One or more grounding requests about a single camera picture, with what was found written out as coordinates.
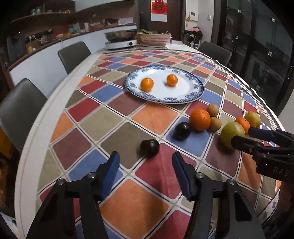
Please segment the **large green pomelo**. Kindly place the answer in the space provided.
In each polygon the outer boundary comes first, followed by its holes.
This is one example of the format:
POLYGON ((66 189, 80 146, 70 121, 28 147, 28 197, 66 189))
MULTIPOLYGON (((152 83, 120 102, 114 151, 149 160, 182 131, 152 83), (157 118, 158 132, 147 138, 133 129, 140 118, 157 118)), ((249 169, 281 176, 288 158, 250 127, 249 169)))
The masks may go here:
POLYGON ((234 147, 231 144, 231 139, 234 136, 245 136, 245 131, 238 122, 229 122, 227 123, 220 134, 220 140, 226 148, 234 150, 234 147))

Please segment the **colourful checkered tablecloth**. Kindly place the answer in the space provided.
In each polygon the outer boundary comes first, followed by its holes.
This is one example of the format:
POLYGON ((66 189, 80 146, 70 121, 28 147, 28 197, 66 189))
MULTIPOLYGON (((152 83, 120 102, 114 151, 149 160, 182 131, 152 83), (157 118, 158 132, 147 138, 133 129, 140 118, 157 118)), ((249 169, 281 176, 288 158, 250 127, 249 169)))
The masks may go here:
POLYGON ((223 125, 247 112, 261 118, 262 129, 278 129, 272 113, 236 76, 198 53, 171 50, 131 50, 102 54, 76 86, 61 111, 49 140, 37 186, 39 207, 59 178, 79 180, 120 154, 120 168, 101 213, 109 238, 183 238, 193 203, 183 196, 172 167, 179 151, 195 170, 213 180, 234 179, 261 222, 277 206, 280 182, 256 172, 248 154, 229 151, 218 132, 192 132, 184 141, 173 137, 197 108, 219 107, 223 125), (143 66, 173 66, 200 79, 204 93, 183 105, 149 103, 124 88, 126 76, 143 66), (160 148, 146 158, 143 140, 160 148))

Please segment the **yellow pear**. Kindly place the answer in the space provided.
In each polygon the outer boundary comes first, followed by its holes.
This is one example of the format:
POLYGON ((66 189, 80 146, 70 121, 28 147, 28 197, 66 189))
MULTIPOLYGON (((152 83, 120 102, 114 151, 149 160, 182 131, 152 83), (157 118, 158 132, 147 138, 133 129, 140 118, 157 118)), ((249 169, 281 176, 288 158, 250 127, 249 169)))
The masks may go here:
POLYGON ((261 118, 255 112, 247 112, 244 118, 249 122, 250 127, 259 129, 261 126, 261 118))

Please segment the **small orange behind pomelo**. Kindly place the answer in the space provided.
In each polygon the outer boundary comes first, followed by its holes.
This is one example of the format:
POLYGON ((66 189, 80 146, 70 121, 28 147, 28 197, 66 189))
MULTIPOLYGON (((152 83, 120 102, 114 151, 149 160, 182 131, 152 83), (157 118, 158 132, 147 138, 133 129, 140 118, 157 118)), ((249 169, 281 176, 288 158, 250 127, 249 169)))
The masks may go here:
POLYGON ((250 123, 244 117, 237 117, 235 122, 239 123, 243 127, 245 134, 248 134, 250 123))

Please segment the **pink basket with vegetables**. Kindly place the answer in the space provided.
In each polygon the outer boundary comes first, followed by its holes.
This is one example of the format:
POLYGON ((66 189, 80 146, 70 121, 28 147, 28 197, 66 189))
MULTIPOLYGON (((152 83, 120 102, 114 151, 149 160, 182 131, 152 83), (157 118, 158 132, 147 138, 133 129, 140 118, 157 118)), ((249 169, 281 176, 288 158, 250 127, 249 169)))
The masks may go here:
POLYGON ((146 46, 163 47, 170 43, 172 36, 170 34, 155 34, 151 31, 141 29, 137 32, 137 40, 146 46))

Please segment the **white wall intercom panel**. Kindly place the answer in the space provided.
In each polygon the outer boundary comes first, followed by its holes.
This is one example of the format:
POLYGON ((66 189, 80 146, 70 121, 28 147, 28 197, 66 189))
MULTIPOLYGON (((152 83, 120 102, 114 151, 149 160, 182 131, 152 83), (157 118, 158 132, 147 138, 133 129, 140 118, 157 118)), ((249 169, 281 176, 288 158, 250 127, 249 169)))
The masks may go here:
POLYGON ((194 11, 189 12, 189 21, 198 22, 198 13, 194 11))

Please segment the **brown kiwi far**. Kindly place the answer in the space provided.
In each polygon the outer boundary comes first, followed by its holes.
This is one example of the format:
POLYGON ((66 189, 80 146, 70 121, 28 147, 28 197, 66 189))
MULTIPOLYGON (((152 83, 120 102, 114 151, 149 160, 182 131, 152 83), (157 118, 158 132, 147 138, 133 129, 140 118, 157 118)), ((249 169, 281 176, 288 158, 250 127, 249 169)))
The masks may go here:
POLYGON ((219 113, 219 107, 216 104, 210 104, 206 111, 209 113, 210 117, 217 117, 219 113))

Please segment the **red paper wall poster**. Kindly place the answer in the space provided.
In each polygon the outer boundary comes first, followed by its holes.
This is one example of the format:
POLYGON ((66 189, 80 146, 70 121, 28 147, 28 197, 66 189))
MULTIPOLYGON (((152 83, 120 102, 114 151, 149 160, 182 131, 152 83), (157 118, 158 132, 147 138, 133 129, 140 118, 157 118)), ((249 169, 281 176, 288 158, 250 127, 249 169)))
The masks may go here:
POLYGON ((150 20, 167 22, 167 1, 154 0, 150 2, 150 20))

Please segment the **small orange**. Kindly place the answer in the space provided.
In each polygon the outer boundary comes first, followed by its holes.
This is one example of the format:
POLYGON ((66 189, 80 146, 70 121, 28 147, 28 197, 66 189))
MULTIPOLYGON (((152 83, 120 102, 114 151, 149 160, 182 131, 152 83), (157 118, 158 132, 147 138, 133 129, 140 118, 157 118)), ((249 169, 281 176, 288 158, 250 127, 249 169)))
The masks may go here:
POLYGON ((239 123, 243 127, 245 134, 248 134, 250 123, 244 117, 237 117, 235 122, 239 123))
POLYGON ((177 78, 176 75, 174 75, 174 74, 170 74, 170 75, 167 76, 167 78, 166 78, 166 82, 167 82, 167 84, 168 84, 169 86, 174 87, 174 86, 176 86, 177 83, 178 83, 178 78, 177 78))

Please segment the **brown kiwi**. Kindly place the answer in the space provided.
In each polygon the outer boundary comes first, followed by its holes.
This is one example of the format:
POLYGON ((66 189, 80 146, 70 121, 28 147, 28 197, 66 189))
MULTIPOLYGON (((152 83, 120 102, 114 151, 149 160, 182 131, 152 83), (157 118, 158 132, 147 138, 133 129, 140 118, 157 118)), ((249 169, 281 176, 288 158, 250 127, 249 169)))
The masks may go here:
POLYGON ((219 107, 216 104, 210 104, 206 111, 209 113, 210 117, 217 117, 219 113, 219 107))
POLYGON ((222 122, 217 117, 210 118, 210 126, 209 129, 211 131, 218 131, 222 127, 222 122))

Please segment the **grey chair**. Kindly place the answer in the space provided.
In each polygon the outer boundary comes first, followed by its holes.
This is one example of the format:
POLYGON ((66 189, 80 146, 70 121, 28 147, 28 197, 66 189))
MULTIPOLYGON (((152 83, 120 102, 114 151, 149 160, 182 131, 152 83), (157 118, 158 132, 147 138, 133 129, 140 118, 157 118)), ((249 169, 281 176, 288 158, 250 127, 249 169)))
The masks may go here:
POLYGON ((198 50, 224 66, 228 65, 232 57, 232 53, 229 50, 207 41, 202 42, 198 50))
POLYGON ((91 52, 87 45, 80 41, 58 51, 58 56, 65 67, 67 74, 70 74, 91 52))
POLYGON ((46 96, 24 78, 1 102, 1 129, 18 152, 22 152, 31 127, 46 101, 46 96))

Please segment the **dark plum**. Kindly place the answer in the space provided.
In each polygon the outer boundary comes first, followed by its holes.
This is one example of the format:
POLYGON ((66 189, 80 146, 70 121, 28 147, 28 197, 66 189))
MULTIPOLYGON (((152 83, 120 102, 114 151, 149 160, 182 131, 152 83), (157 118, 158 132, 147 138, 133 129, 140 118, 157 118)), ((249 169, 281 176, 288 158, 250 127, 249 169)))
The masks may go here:
POLYGON ((191 126, 187 122, 179 123, 174 129, 174 138, 183 141, 191 134, 191 126))
POLYGON ((159 142, 155 139, 143 140, 140 144, 141 153, 146 158, 152 158, 156 156, 159 152, 159 148, 159 142))

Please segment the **grey chair right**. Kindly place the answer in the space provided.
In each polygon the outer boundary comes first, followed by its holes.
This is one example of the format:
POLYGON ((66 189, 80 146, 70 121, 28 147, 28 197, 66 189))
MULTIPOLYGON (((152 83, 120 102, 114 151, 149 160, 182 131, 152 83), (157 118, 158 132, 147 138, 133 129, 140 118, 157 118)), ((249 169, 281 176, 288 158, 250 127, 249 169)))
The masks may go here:
POLYGON ((229 50, 207 41, 202 42, 198 50, 224 66, 228 65, 232 57, 232 53, 229 50))

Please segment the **white kitchen counter cabinet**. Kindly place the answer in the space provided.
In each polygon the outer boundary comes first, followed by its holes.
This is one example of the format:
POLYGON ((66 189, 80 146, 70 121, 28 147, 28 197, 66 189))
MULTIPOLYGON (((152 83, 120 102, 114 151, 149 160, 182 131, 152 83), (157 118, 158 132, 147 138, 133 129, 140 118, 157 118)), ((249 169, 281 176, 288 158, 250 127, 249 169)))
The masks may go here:
POLYGON ((136 24, 119 25, 84 33, 66 40, 57 40, 51 45, 33 52, 6 72, 8 85, 13 89, 22 79, 28 78, 46 96, 49 97, 58 85, 67 77, 58 51, 76 42, 84 42, 91 53, 105 47, 105 33, 119 30, 137 29, 136 24))

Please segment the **large orange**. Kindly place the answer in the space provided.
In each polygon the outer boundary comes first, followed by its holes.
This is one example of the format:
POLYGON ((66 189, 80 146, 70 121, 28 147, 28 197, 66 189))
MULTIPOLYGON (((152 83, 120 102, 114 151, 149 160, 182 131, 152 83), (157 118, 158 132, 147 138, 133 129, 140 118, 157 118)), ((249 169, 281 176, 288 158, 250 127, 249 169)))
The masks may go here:
POLYGON ((210 127, 211 117, 206 110, 197 108, 191 113, 189 123, 196 131, 205 131, 210 127))
POLYGON ((153 88, 154 82, 151 78, 144 78, 141 81, 140 89, 144 92, 149 92, 153 88))

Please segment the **white induction cooker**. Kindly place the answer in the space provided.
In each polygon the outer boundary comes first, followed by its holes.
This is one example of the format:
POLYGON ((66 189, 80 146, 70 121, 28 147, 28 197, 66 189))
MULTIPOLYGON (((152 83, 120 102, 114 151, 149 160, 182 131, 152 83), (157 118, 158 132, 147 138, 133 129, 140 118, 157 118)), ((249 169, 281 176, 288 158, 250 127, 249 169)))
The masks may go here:
POLYGON ((137 40, 127 40, 120 42, 106 42, 105 46, 108 50, 118 50, 137 46, 137 40))

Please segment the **brown kiwi near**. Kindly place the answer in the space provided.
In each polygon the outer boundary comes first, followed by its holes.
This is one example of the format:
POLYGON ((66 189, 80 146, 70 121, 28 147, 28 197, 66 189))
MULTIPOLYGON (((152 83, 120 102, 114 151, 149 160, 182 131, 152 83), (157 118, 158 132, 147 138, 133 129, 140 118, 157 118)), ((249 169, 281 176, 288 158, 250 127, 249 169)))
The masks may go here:
POLYGON ((222 122, 217 117, 210 118, 210 126, 209 129, 211 131, 218 131, 222 127, 222 122))

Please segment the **grey chair near left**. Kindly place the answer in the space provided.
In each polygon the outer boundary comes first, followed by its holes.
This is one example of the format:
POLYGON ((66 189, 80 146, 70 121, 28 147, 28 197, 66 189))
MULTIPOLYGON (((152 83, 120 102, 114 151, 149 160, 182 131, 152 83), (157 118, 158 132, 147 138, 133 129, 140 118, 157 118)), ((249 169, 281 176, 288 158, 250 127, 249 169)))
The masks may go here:
POLYGON ((46 101, 46 96, 24 78, 1 102, 1 129, 18 152, 22 152, 31 127, 46 101))

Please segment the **grey chair far left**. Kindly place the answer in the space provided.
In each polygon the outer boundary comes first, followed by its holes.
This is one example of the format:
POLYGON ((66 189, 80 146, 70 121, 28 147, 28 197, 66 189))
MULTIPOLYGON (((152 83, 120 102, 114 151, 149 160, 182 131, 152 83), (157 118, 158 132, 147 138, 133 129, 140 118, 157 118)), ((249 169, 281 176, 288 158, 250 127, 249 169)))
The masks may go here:
POLYGON ((58 56, 65 67, 67 74, 70 74, 91 52, 87 45, 80 41, 58 51, 58 56))

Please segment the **blue white porcelain plate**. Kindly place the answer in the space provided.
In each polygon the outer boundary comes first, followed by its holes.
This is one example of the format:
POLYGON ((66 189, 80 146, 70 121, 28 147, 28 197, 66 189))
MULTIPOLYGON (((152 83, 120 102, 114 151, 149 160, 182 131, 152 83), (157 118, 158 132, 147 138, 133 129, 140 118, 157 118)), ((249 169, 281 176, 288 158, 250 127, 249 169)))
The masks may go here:
POLYGON ((204 86, 200 79, 193 74, 172 66, 152 64, 136 69, 128 74, 124 82, 125 88, 141 99, 162 104, 183 104, 200 98, 204 93, 204 86), (168 75, 174 74, 178 78, 176 86, 169 86, 166 82, 168 75), (141 81, 151 78, 154 82, 149 92, 140 89, 141 81))

